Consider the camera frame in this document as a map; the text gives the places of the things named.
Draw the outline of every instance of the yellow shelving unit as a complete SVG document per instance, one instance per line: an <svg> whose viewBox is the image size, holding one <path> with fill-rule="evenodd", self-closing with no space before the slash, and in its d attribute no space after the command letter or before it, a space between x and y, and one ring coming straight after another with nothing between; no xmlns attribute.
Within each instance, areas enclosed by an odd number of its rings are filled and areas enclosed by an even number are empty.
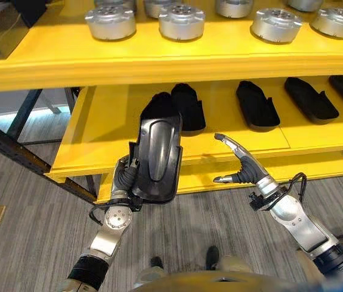
<svg viewBox="0 0 343 292"><path fill-rule="evenodd" d="M343 154L338 151L259 160L278 182L287 181L299 172L304 172L308 179L343 175ZM212 182L217 176L229 175L239 169L240 164L236 158L232 162L184 165L181 167L177 193L185 194L250 186L249 184L215 184ZM97 204L109 200L111 182L112 175L110 173L102 176Z"/></svg>
<svg viewBox="0 0 343 292"><path fill-rule="evenodd" d="M182 137L184 147L179 193L215 190L218 175L239 168L215 132L243 144L278 180L299 171L310 178L343 175L343 100L328 84L343 74L343 40L315 32L314 13L297 12L282 0L254 1L243 19L215 13L215 0L185 0L206 13L204 35L191 42L167 40L158 21L145 16L142 1L137 32L124 41L93 39L84 20L93 0L55 1L6 60L0 60L0 91L86 86L82 89L51 171L58 183L67 177L104 174L98 203L108 199L111 172L128 142L136 141L139 115L155 93L189 82L204 104L207 128ZM325 0L323 7L343 7ZM303 26L291 44L265 43L250 33L255 11L282 7L299 15ZM326 90L340 116L314 125L283 88L287 76L300 76ZM281 126L268 133L250 130L235 96L240 80L252 80L272 97Z"/></svg>
<svg viewBox="0 0 343 292"><path fill-rule="evenodd" d="M283 85L286 78L253 80L272 97L281 125L267 133L250 130L235 96L239 80L190 83L203 101L207 128L194 137L182 137L183 165L234 161L229 148L213 138L224 133L258 158L343 150L343 99L328 84L328 77L305 78L327 96L340 112L328 125L314 125L292 103ZM50 173L57 182L68 176L110 173L119 157L136 141L139 116L151 98L170 91L173 83L111 85L81 91Z"/></svg>
<svg viewBox="0 0 343 292"><path fill-rule="evenodd" d="M343 74L343 40L324 37L304 24L291 44L273 45L252 36L257 9L284 7L282 0L255 1L244 19L218 16L214 0L189 0L206 12L202 38L177 43L161 37L158 22L138 1L137 32L125 41L92 38L84 21L93 0L52 5L6 60L0 60L0 91L92 85L202 82L239 78ZM343 7L326 0L324 6Z"/></svg>

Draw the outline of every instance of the floor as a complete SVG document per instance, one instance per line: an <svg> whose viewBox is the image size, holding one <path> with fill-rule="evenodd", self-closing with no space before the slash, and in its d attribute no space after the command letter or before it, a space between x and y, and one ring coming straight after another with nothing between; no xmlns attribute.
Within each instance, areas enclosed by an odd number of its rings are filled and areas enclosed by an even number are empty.
<svg viewBox="0 0 343 292"><path fill-rule="evenodd" d="M58 144L28 148L52 162ZM249 207L251 191L181 195L167 205L144 206L100 291L129 291L155 255L171 273L201 270L213 244L256 273L304 281L294 240L270 214ZM343 177L310 181L305 196L306 210L343 234ZM0 204L7 206L0 224L0 292L55 291L98 230L88 218L90 205L2 155Z"/></svg>

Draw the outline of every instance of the shoe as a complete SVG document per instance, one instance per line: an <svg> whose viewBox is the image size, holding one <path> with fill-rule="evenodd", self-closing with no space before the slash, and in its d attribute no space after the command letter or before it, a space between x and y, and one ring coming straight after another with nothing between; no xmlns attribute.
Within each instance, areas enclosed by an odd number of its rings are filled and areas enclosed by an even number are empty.
<svg viewBox="0 0 343 292"><path fill-rule="evenodd" d="M150 260L150 265L152 268L154 268L155 266L158 266L160 267L161 269L164 268L164 263L162 263L162 260L160 257L153 257L151 260Z"/></svg>
<svg viewBox="0 0 343 292"><path fill-rule="evenodd" d="M206 256L206 271L215 271L216 264L219 262L219 249L212 245L208 251Z"/></svg>

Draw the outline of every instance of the cable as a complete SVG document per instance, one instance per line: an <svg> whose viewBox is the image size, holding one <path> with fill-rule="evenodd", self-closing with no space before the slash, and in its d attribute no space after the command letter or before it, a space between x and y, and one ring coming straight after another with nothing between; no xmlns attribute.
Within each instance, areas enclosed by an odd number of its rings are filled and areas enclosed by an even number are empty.
<svg viewBox="0 0 343 292"><path fill-rule="evenodd" d="M304 173L300 172L300 173L296 174L288 182L281 182L279 184L279 186L282 186L284 184L289 184L288 190L286 192L284 192L282 195L280 195L277 199L275 199L275 201L268 208L266 208L264 211L270 211L279 201L281 201L283 199L284 196L289 194L291 189L292 189L292 187L293 187L293 185L299 179L301 179L301 186L300 186L300 192L299 192L299 201L300 201L300 204L302 204L303 203L303 199L304 199L305 190L307 189L307 176Z"/></svg>

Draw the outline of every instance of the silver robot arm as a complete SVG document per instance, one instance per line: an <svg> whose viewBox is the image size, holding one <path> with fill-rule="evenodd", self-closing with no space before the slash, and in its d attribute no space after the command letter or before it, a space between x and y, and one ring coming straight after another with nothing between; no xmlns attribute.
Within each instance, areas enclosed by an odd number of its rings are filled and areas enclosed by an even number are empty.
<svg viewBox="0 0 343 292"><path fill-rule="evenodd" d="M317 219L307 215L300 201L288 195L289 189L280 186L243 146L223 134L215 134L215 139L231 148L241 161L242 168L238 173L217 177L213 181L255 184L261 195L250 196L251 207L254 210L269 210L275 221L289 231L322 274L334 276L343 273L343 247L337 238ZM302 176L306 179L303 173L298 174L298 177Z"/></svg>
<svg viewBox="0 0 343 292"><path fill-rule="evenodd" d="M128 157L118 161L109 201L112 203L106 206L103 222L99 222L102 227L60 285L59 292L95 292L103 283L133 217L128 206L128 189L134 182L139 163L135 159L130 166L127 163Z"/></svg>

